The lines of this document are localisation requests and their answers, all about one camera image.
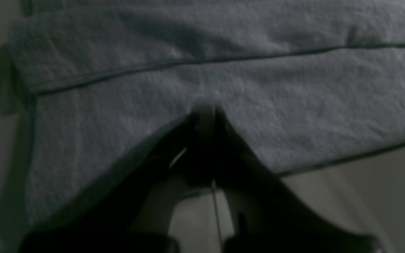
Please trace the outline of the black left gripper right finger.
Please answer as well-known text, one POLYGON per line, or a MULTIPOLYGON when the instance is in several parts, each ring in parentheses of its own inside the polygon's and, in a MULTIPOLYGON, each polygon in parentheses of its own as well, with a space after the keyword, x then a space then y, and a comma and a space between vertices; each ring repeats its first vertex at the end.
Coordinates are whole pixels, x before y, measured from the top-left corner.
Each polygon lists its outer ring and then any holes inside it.
POLYGON ((224 253, 384 253, 370 234, 349 232, 316 214, 254 155, 225 112, 215 108, 217 185, 234 235, 224 253))

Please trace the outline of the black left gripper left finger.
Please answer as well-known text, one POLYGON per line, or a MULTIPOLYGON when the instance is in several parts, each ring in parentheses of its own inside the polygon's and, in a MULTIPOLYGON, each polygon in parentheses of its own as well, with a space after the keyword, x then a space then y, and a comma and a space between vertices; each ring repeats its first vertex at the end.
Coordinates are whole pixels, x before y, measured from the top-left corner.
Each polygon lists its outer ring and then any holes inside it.
POLYGON ((168 234, 175 206, 198 179, 185 155, 198 149, 193 111, 126 155, 69 205, 24 237, 20 253, 180 253, 168 234))

